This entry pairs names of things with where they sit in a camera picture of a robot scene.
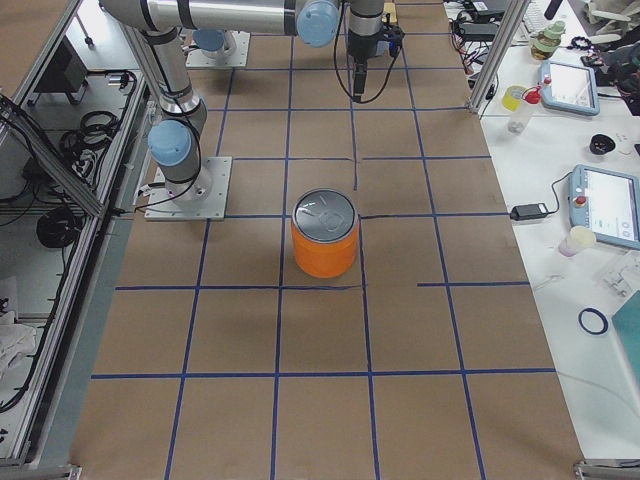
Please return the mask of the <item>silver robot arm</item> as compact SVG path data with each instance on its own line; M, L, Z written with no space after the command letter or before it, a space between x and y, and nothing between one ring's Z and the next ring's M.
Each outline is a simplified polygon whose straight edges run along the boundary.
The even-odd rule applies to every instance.
M387 43L396 58L405 36L381 1L105 1L102 6L127 33L154 88L163 118L149 133L149 151L164 176L169 201L186 207L209 196L213 178L200 147L206 105L192 86L181 28L297 36L320 48L337 43L346 27L347 54L355 63L347 95L356 103L364 101L368 62L380 44Z
M229 30L194 30L193 41L205 57L215 61L228 59L237 49L233 33Z

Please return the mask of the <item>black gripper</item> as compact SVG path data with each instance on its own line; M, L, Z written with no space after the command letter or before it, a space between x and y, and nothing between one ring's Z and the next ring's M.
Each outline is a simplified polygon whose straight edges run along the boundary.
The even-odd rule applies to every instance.
M349 1L347 53L355 61L353 71L354 102L361 102L367 80L367 62L378 56L378 45L389 44L389 52L396 58L402 48L405 33L392 24L384 11L383 0Z

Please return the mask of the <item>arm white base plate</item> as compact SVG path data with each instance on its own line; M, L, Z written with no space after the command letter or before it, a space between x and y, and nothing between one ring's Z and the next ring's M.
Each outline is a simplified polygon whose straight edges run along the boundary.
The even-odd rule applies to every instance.
M149 221L196 221L225 218L232 158L207 157L195 184L179 196L189 183L178 190L169 183L151 190L151 207L145 208L144 217Z
M243 31L194 30L186 48L188 69L232 69L247 64L250 34Z

